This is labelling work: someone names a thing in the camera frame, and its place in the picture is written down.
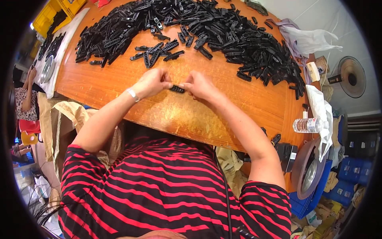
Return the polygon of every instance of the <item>plastic water bottle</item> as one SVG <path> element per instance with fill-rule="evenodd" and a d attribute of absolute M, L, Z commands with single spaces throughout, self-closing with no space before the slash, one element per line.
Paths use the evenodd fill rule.
<path fill-rule="evenodd" d="M 293 130 L 297 133 L 319 133 L 324 128 L 329 128 L 329 122 L 320 118 L 296 119 L 293 122 Z"/>

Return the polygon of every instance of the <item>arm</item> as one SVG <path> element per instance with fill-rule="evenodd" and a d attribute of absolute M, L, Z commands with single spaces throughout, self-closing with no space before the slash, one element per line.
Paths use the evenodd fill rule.
<path fill-rule="evenodd" d="M 203 99 L 217 109 L 251 157 L 249 180 L 275 184 L 285 189 L 280 160 L 261 128 L 222 94 L 203 74 L 192 71 L 179 87 L 194 99 Z"/>
<path fill-rule="evenodd" d="M 140 99 L 144 99 L 171 87 L 171 79 L 167 70 L 156 68 L 144 73 L 131 88 Z M 73 144 L 80 146 L 87 152 L 97 153 L 134 104 L 135 100 L 130 93 L 124 91 L 119 97 L 97 111 L 84 124 Z"/>
<path fill-rule="evenodd" d="M 31 108 L 31 103 L 32 103 L 32 85 L 33 85 L 34 77 L 36 76 L 36 72 L 37 71 L 34 68 L 33 70 L 30 70 L 28 72 L 28 75 L 26 77 L 26 80 L 25 80 L 23 88 L 25 89 L 25 85 L 27 84 L 28 92 L 27 92 L 27 95 L 26 95 L 26 99 L 23 100 L 23 102 L 21 103 L 22 104 L 21 105 L 21 111 L 28 111 Z"/>

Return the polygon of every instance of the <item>wooden table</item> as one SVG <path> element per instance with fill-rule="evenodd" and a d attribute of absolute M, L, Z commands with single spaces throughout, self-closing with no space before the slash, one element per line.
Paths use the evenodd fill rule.
<path fill-rule="evenodd" d="M 85 26 L 92 26 L 114 7 L 126 2 L 128 1 L 113 0 L 102 8 L 97 8 L 89 2 L 84 6 L 90 7 L 90 10 L 66 50 L 56 83 L 58 93 L 99 109 L 132 86 L 147 71 L 143 59 L 130 61 L 129 57 L 137 53 L 134 50 L 135 46 L 154 46 L 160 42 L 150 34 L 149 30 L 139 33 L 126 53 L 119 56 L 112 65 L 100 68 L 88 62 L 75 63 L 74 49 L 80 39 L 79 34 Z M 255 16 L 258 26 L 266 27 L 267 32 L 281 42 L 282 36 L 278 28 L 274 26 L 273 30 L 270 30 L 264 24 L 266 18 L 279 21 L 274 15 L 262 16 L 238 0 L 232 0 L 231 3 L 235 4 L 236 9 L 241 10 L 240 14 L 248 19 Z M 219 1 L 217 7 L 230 8 L 230 3 Z M 171 26 L 164 27 L 162 33 L 174 39 L 178 37 L 179 31 L 179 26 Z M 186 53 L 168 62 L 162 61 L 161 57 L 155 65 L 168 68 L 174 84 L 181 83 L 191 70 L 204 72 L 234 104 L 259 126 L 266 128 L 269 138 L 281 133 L 282 142 L 302 145 L 304 134 L 295 133 L 292 123 L 302 117 L 302 104 L 308 102 L 306 96 L 297 101 L 294 90 L 288 89 L 285 81 L 276 86 L 270 83 L 265 87 L 262 81 L 257 79 L 253 79 L 252 82 L 239 79 L 236 77 L 239 65 L 227 63 L 221 52 L 213 52 L 213 59 L 208 60 L 193 48 L 186 48 L 185 44 L 180 44 L 172 52 L 179 50 L 184 50 Z M 125 119 L 184 138 L 245 151 L 227 122 L 205 105 L 192 100 L 188 94 L 162 91 L 133 106 Z"/>

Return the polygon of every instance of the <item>wall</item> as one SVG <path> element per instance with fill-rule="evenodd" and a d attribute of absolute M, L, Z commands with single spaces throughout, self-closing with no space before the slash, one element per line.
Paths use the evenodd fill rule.
<path fill-rule="evenodd" d="M 343 46 L 342 52 L 336 49 L 319 51 L 316 57 L 324 55 L 328 60 L 331 75 L 337 73 L 338 63 L 345 56 L 355 57 L 366 75 L 365 93 L 358 99 L 349 97 L 340 84 L 333 84 L 334 94 L 330 104 L 342 108 L 349 117 L 380 113 L 377 78 L 370 54 L 357 24 L 346 8 L 338 0 L 260 0 L 260 2 L 280 19 L 292 19 L 301 30 L 324 29 L 338 37 L 333 45 Z"/>

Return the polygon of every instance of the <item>red and black striped shirt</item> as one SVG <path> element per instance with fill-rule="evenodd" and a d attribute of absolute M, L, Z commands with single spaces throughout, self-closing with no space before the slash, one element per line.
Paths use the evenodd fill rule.
<path fill-rule="evenodd" d="M 141 137 L 126 145 L 109 170 L 70 145 L 61 187 L 65 238 L 138 237 L 161 229 L 189 239 L 228 238 L 224 180 L 206 145 Z M 234 232 L 245 225 L 262 239 L 290 237 L 285 190 L 249 181 L 239 199 L 230 189 L 229 195 Z"/>

